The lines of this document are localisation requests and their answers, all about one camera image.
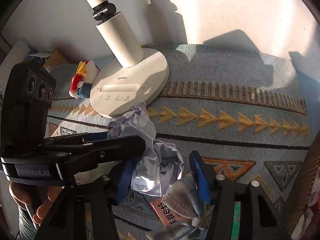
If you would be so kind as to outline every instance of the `plush keychain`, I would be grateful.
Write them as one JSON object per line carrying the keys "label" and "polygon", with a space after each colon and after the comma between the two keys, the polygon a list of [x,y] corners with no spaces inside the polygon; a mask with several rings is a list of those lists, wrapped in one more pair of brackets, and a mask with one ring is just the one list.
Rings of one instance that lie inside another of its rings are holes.
{"label": "plush keychain", "polygon": [[80,61],[77,72],[72,78],[70,96],[75,99],[90,98],[91,87],[99,71],[93,60]]}

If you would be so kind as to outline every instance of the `white wall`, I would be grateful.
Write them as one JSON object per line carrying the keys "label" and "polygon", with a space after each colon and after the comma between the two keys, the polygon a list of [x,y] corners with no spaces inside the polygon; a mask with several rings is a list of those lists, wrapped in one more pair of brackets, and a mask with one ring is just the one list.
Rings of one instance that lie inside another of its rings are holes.
{"label": "white wall", "polygon": [[[289,51],[306,55],[316,24],[301,0],[109,1],[141,44],[221,44],[290,58]],[[96,24],[86,0],[23,0],[2,35],[78,61],[110,54]]]}

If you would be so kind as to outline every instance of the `plaid fabric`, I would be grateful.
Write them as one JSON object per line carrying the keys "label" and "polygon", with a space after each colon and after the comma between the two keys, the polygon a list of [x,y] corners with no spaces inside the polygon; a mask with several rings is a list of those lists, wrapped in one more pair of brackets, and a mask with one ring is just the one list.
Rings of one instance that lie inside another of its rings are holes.
{"label": "plaid fabric", "polygon": [[179,221],[147,232],[150,240],[191,240],[205,237],[214,206],[206,205],[201,200],[193,173],[188,173],[173,184],[162,202],[177,214],[192,220]]}

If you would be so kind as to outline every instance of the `black stripe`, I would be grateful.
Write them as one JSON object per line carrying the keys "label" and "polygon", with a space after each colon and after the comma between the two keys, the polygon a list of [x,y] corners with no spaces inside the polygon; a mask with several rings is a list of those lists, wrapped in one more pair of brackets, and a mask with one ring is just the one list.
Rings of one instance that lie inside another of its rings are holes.
{"label": "black stripe", "polygon": [[124,223],[126,223],[126,224],[128,224],[128,225],[130,225],[130,226],[135,227],[135,228],[138,228],[138,229],[141,229],[141,230],[147,231],[147,232],[151,231],[151,229],[149,229],[149,228],[144,228],[144,227],[142,227],[142,226],[136,225],[136,224],[134,224],[134,223],[132,223],[132,222],[129,222],[129,221],[127,221],[127,220],[124,220],[124,219],[121,218],[121,217],[116,216],[115,214],[112,214],[112,216],[113,216],[114,219],[118,219],[118,220],[120,220],[121,222],[124,222]]}
{"label": "black stripe", "polygon": [[163,134],[163,133],[157,133],[156,137],[157,138],[180,140],[180,141],[188,141],[188,142],[200,142],[200,143],[240,146],[240,147],[286,149],[286,150],[306,150],[306,151],[309,150],[309,147],[305,147],[305,146],[287,146],[287,145],[273,145],[273,144],[262,144],[262,143],[222,141],[222,140],[196,138],[196,137],[188,137],[188,136],[180,136],[180,135]]}
{"label": "black stripe", "polygon": [[[62,117],[57,117],[53,115],[48,115],[48,117],[73,122],[77,124],[82,124],[91,127],[103,128],[107,129],[108,126],[88,123],[88,122],[81,122],[75,121],[71,119],[66,119]],[[180,135],[171,135],[171,134],[164,134],[164,133],[157,133],[157,138],[166,138],[166,139],[173,139],[173,140],[180,140],[180,141],[188,141],[188,142],[200,142],[200,143],[209,143],[209,144],[218,144],[218,145],[229,145],[229,146],[240,146],[240,147],[253,147],[253,148],[268,148],[268,149],[286,149],[286,150],[309,150],[309,146],[288,146],[288,145],[274,145],[274,144],[263,144],[263,143],[245,143],[245,142],[234,142],[234,141],[223,141],[223,140],[214,140],[214,139],[206,139],[206,138],[196,138],[196,137],[188,137],[188,136],[180,136]]]}
{"label": "black stripe", "polygon": [[88,122],[81,122],[81,121],[66,119],[66,118],[57,117],[57,116],[53,116],[53,115],[48,115],[48,117],[55,118],[55,119],[59,119],[59,120],[62,120],[62,121],[67,121],[67,122],[73,122],[73,123],[77,123],[77,124],[82,124],[82,125],[86,125],[86,126],[108,129],[108,126],[106,126],[106,125],[100,125],[100,124],[94,124],[94,123],[88,123]]}

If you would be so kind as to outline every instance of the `red plush part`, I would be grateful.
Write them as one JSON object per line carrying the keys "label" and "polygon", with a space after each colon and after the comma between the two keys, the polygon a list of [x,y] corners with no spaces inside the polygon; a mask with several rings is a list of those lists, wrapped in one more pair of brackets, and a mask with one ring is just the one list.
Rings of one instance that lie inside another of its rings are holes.
{"label": "red plush part", "polygon": [[77,84],[81,81],[81,78],[82,78],[82,76],[81,76],[81,75],[78,75],[78,74],[76,74],[76,75],[72,78],[71,88],[70,88],[71,91],[76,91],[76,90],[78,89],[78,88],[77,88]]}

